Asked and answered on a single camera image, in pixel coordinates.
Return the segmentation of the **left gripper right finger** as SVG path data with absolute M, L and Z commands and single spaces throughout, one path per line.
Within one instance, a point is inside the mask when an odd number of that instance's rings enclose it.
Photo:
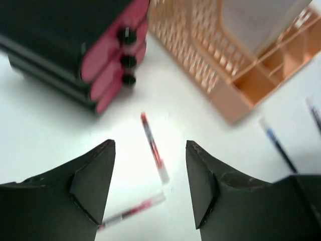
M 186 143 L 196 229 L 202 240 L 320 240 L 320 175 L 265 182 Z

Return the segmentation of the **black pink drawer unit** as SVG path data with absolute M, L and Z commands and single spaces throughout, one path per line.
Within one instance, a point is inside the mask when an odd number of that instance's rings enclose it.
M 96 114 L 136 84 L 150 2 L 1 1 L 1 50 L 13 69 Z

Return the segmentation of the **blue gel pen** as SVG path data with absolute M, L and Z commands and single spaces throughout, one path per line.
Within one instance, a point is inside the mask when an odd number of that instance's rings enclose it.
M 281 145 L 281 142 L 279 139 L 276 137 L 273 129 L 268 125 L 268 123 L 265 121 L 264 118 L 262 118 L 259 121 L 262 129 L 265 131 L 266 135 L 270 139 L 270 141 L 274 144 L 277 152 L 279 155 L 282 157 L 283 161 L 287 164 L 288 168 L 291 170 L 292 173 L 298 173 L 298 170 L 294 166 L 293 162 L 287 155 L 286 151 L 284 150 L 283 146 Z

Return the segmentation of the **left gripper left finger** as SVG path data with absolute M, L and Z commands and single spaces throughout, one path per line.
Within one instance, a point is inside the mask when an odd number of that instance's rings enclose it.
M 94 240 L 102 224 L 115 141 L 50 171 L 1 185 L 1 240 Z

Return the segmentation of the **dark purple gel pen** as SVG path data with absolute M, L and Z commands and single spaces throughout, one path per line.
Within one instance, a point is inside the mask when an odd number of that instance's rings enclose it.
M 318 114 L 316 107 L 310 102 L 308 98 L 305 99 L 305 102 L 307 104 L 309 113 L 311 114 L 313 121 L 318 129 L 318 132 L 321 133 L 320 116 Z

